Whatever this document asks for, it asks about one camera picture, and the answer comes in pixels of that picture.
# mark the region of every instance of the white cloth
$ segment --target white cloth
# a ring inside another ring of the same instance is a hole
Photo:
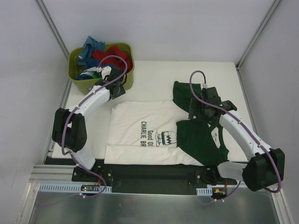
[[[202,166],[177,147],[176,122],[187,118],[172,101],[118,104],[111,113],[105,163]]]

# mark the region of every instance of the red clothing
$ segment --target red clothing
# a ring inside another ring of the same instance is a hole
[[[130,72],[132,70],[133,63],[132,63],[131,58],[129,57],[129,54],[126,54],[126,53],[122,52],[121,50],[119,50],[117,45],[114,45],[114,46],[110,47],[107,50],[107,52],[96,50],[93,53],[92,57],[99,60],[99,61],[101,61],[104,57],[106,57],[108,55],[117,55],[117,56],[121,57],[122,59],[124,59],[126,61],[127,65],[128,65],[128,71],[127,72]],[[118,58],[115,58],[115,57],[107,58],[102,64],[103,65],[113,64],[116,68],[123,69],[123,70],[125,70],[125,68],[126,68],[124,62],[121,61]]]

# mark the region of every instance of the green basket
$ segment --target green basket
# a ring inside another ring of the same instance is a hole
[[[105,51],[114,45],[117,45],[121,51],[129,54],[130,58],[132,59],[133,68],[130,72],[127,73],[127,81],[123,86],[125,90],[128,90],[133,85],[133,71],[135,67],[132,49],[131,46],[126,43],[110,43],[105,45]],[[94,86],[94,84],[97,81],[99,81],[99,78],[87,79],[87,80],[76,80],[79,74],[85,70],[80,65],[78,65],[78,56],[82,52],[82,50],[83,48],[77,48],[70,53],[68,77],[78,87],[80,92],[86,95],[89,93],[90,89]]]

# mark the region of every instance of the white work surface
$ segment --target white work surface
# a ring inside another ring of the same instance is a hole
[[[208,87],[215,86],[222,100],[232,101],[243,120],[251,127],[234,63],[135,61],[132,88],[125,95],[103,104],[86,121],[87,144],[92,147],[94,157],[96,159],[105,158],[111,109],[115,105],[124,101],[172,100],[174,82],[188,83],[191,73],[195,70],[205,73]],[[194,75],[192,82],[202,84],[202,75],[200,73]],[[84,95],[72,84],[66,108],[78,103],[83,97]],[[223,139],[229,150],[228,159],[230,161],[247,161],[244,152],[225,129],[223,129]],[[58,144],[55,144],[52,157],[70,158],[69,155],[62,155],[61,147]]]

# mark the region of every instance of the gray floor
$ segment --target gray floor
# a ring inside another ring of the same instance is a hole
[[[40,204],[69,193],[38,193]],[[224,203],[201,205],[210,197],[102,194],[93,199],[73,196],[51,207],[35,206],[31,224],[275,224],[271,194],[240,188]]]

